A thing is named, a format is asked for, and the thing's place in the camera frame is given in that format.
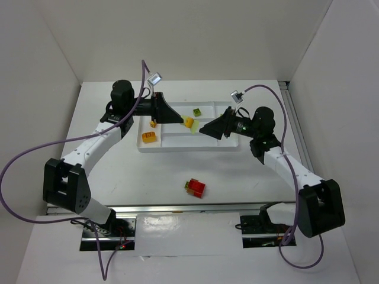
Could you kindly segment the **small yellow lego brick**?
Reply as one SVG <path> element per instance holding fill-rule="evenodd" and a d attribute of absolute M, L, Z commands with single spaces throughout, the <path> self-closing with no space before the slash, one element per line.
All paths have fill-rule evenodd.
<path fill-rule="evenodd" d="M 152 128 L 156 128 L 156 126 L 157 126 L 157 122 L 154 121 L 154 120 L 151 120 L 149 124 L 150 124 L 150 126 L 151 126 Z"/>

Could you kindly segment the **dark green lego brick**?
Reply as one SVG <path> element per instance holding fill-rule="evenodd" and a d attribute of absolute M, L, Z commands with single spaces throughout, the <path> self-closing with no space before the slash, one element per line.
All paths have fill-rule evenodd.
<path fill-rule="evenodd" d="M 200 111 L 199 108 L 193 109 L 192 111 L 193 111 L 193 114 L 194 114 L 195 117 L 199 117 L 199 116 L 202 115 L 202 113 L 201 113 L 201 111 Z"/>

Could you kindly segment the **yellow oval lego piece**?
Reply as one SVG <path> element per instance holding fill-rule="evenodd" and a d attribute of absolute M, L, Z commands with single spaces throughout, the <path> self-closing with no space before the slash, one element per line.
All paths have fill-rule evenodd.
<path fill-rule="evenodd" d="M 157 136 L 156 133 L 151 131 L 151 132 L 146 132 L 142 134 L 142 142 L 148 144 L 148 143 L 154 143 L 157 141 Z"/>

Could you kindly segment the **red and green lego stack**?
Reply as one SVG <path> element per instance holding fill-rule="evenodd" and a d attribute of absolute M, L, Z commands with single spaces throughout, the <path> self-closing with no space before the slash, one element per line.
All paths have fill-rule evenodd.
<path fill-rule="evenodd" d="M 194 197 L 202 198 L 205 191 L 205 183 L 196 179 L 186 181 L 184 189 L 186 192 Z"/>

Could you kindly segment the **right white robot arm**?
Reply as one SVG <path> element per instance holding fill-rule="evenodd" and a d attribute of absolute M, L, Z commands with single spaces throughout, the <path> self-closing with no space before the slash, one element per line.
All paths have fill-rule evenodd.
<path fill-rule="evenodd" d="M 273 111 L 259 107 L 253 118 L 238 117 L 231 107 L 200 128 L 201 134 L 221 140 L 232 133 L 251 139 L 253 156 L 272 169 L 296 194 L 294 204 L 273 202 L 260 208 L 259 217 L 265 225 L 296 225 L 301 233 L 312 238 L 345 225 L 341 190 L 333 180 L 324 180 L 292 157 L 274 134 Z"/>

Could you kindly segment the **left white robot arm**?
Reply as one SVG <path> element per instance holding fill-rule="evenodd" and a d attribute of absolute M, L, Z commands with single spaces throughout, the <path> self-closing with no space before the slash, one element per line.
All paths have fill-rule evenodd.
<path fill-rule="evenodd" d="M 113 209 L 91 196 L 88 176 L 103 155 L 131 129 L 135 116 L 150 116 L 158 124 L 180 124 L 182 117 L 165 101 L 163 93 L 146 99 L 135 97 L 128 80 L 113 83 L 111 100 L 93 134 L 60 160 L 50 159 L 44 167 L 43 200 L 88 219 L 106 234 L 126 223 Z"/>

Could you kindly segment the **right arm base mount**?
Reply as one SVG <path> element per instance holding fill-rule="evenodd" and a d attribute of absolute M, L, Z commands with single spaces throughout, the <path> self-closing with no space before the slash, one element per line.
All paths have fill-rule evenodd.
<path fill-rule="evenodd" d="M 263 205 L 260 207 L 259 213 L 255 215 L 240 216 L 240 223 L 235 225 L 235 229 L 242 233 L 244 249 L 278 247 L 280 245 L 289 226 L 272 223 L 267 213 L 270 206 L 277 204 L 277 202 L 273 202 Z"/>

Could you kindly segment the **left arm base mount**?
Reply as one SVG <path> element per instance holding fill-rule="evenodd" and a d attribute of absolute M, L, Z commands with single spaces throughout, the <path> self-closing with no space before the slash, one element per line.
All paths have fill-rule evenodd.
<path fill-rule="evenodd" d="M 80 251 L 97 251 L 97 243 L 94 229 L 89 221 L 71 221 L 72 225 L 82 229 Z M 136 217 L 122 218 L 119 225 L 116 225 L 112 232 L 106 232 L 95 224 L 99 238 L 101 251 L 114 251 L 120 247 L 120 251 L 132 251 L 135 249 Z"/>

